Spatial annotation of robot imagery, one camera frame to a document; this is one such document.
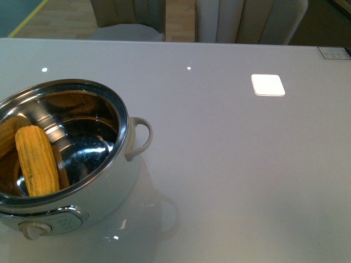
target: electric cooking pot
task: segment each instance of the electric cooking pot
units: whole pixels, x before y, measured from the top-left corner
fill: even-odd
[[[152,141],[149,122],[129,117],[122,99],[93,81],[62,79],[27,88],[0,103],[0,128],[15,116],[46,132],[59,153],[58,172],[69,181],[58,192],[30,197],[16,148],[4,154],[0,149],[0,221],[28,239],[90,225],[116,209],[133,188],[140,154]],[[139,124],[149,136],[135,148]]]

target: pot handle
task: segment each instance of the pot handle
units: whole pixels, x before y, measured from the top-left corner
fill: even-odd
[[[153,137],[151,124],[147,120],[139,117],[130,117],[129,121],[131,123],[131,140],[129,141],[129,144],[127,145],[126,151],[124,153],[127,161],[131,161],[135,156],[144,152],[150,146]],[[149,137],[143,145],[141,145],[139,148],[133,149],[135,141],[135,129],[139,124],[147,127],[149,130]]]

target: pot rim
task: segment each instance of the pot rim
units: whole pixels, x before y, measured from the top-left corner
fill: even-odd
[[[102,97],[104,98],[104,100],[109,102],[110,106],[113,107],[114,111],[118,116],[119,129],[116,143],[112,148],[111,152],[103,160],[100,166],[98,166],[85,178],[69,186],[68,188],[60,190],[58,192],[37,197],[20,197],[0,192],[0,211],[2,208],[7,210],[9,208],[24,209],[29,207],[38,207],[41,205],[51,204],[58,200],[66,198],[78,192],[79,190],[87,187],[96,178],[101,176],[101,174],[104,171],[106,171],[106,169],[111,165],[111,163],[117,158],[117,156],[122,151],[122,148],[127,140],[127,134],[129,130],[129,117],[127,108],[121,97],[115,91],[95,81],[89,81],[86,79],[59,79],[55,81],[37,84],[22,91],[19,91],[0,102],[0,112],[3,112],[4,110],[8,111],[8,113],[1,113],[0,122],[5,121],[5,119],[7,119],[7,117],[10,115],[11,107],[18,105],[18,102],[24,102],[26,99],[29,100],[32,95],[37,95],[36,98],[40,98],[40,96],[44,96],[51,92],[59,93],[73,90],[80,90],[82,92],[88,92],[90,94]]]

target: white chair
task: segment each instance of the white chair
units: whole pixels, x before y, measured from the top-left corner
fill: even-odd
[[[98,29],[94,40],[164,41],[166,0],[90,0]]]
[[[285,45],[307,6],[308,0],[196,0],[197,41]]]

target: white tabletop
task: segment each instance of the white tabletop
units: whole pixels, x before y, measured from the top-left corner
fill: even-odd
[[[37,241],[0,224],[1,262],[350,262],[351,60],[317,47],[0,39],[0,61],[0,99],[89,79],[154,129],[124,207]],[[285,96],[255,95],[254,73],[279,75]]]

